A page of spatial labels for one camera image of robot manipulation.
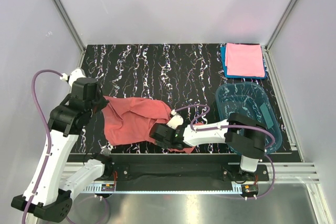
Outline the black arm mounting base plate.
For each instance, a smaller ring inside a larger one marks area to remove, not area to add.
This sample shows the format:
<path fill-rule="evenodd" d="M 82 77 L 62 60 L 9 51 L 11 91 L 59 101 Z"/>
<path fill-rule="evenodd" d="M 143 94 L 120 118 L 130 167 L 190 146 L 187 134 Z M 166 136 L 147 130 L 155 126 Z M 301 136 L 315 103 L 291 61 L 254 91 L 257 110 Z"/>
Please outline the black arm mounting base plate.
<path fill-rule="evenodd" d="M 234 182 L 268 182 L 267 167 L 259 164 L 255 175 L 239 173 L 236 154 L 113 154 L 116 191 L 192 192 L 225 191 Z"/>

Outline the coral red t shirt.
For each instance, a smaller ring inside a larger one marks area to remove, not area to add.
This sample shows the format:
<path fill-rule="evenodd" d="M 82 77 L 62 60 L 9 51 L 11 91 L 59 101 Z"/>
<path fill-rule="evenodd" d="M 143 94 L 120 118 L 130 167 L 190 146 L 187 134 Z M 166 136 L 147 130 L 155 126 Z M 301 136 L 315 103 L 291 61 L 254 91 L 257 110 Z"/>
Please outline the coral red t shirt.
<path fill-rule="evenodd" d="M 108 104 L 102 109 L 104 135 L 113 146 L 149 142 L 155 123 L 166 124 L 172 109 L 163 101 L 147 98 L 113 98 L 105 96 Z"/>

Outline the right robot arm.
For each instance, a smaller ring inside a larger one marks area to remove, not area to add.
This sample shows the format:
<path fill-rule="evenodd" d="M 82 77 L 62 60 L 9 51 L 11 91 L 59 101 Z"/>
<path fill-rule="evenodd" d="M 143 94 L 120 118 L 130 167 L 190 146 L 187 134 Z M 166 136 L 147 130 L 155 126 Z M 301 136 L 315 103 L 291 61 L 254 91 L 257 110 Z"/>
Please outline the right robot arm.
<path fill-rule="evenodd" d="M 257 174 L 257 165 L 266 149 L 266 126 L 239 113 L 209 125 L 155 123 L 149 136 L 164 149 L 190 151 L 202 144 L 224 143 L 241 156 L 239 176 L 250 180 Z"/>

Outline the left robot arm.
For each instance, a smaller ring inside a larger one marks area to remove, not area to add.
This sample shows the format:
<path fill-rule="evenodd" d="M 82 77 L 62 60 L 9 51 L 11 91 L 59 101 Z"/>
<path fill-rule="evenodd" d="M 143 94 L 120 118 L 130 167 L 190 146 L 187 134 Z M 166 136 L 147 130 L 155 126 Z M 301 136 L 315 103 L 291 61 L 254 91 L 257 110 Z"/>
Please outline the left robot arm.
<path fill-rule="evenodd" d="M 98 178 L 107 180 L 113 175 L 112 159 L 96 153 L 81 169 L 61 181 L 82 129 L 107 103 L 95 79 L 80 77 L 72 82 L 71 92 L 50 113 L 41 159 L 28 188 L 12 199 L 13 208 L 25 215 L 60 223 L 69 214 L 75 198 L 91 182 Z"/>

